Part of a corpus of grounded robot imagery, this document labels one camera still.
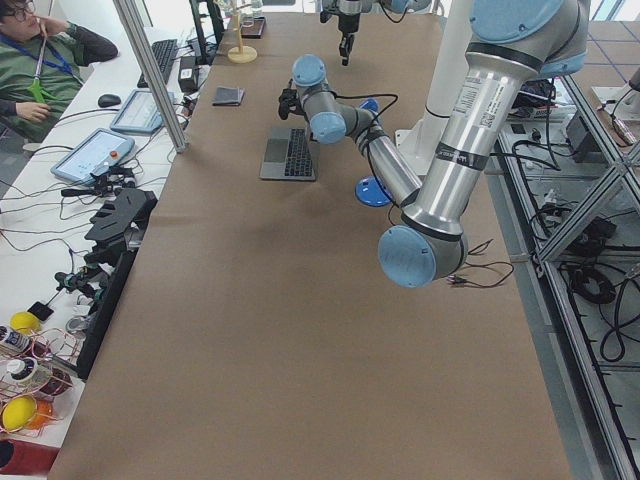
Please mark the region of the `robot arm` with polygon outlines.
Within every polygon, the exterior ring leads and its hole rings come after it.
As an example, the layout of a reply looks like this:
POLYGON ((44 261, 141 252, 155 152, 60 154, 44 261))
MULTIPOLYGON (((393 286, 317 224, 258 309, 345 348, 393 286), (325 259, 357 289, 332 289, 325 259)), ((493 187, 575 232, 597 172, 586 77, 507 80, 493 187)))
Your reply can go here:
POLYGON ((455 273, 467 257, 460 222, 476 182, 522 85, 580 70, 586 57, 587 1, 453 2, 444 37, 460 48, 442 48, 465 61, 467 71, 446 109, 446 124, 427 172, 419 177, 380 125, 362 107, 332 93, 326 67, 305 54, 292 66, 297 103, 321 144, 353 139, 401 210, 401 222, 378 243, 386 276, 403 287, 421 287, 455 273))
POLYGON ((319 2, 319 20, 322 24, 338 19, 341 39, 338 46, 341 63, 348 66, 359 31, 362 14, 381 12, 392 23, 400 23, 408 13, 426 11, 432 1, 427 0, 330 0, 319 2))

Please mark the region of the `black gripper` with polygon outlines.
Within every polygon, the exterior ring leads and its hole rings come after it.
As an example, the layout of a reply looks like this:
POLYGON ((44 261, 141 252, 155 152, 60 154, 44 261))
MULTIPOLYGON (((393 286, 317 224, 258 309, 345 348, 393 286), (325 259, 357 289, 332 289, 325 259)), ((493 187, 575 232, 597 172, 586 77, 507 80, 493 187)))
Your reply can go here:
POLYGON ((287 120, 290 115, 303 115, 298 92, 295 89, 283 89, 278 98, 278 103, 278 115, 281 120, 287 120))
POLYGON ((342 34, 339 43, 339 53, 343 66, 348 66, 355 34, 359 29, 359 20, 361 14, 361 2, 357 0, 338 0, 338 29, 342 34))

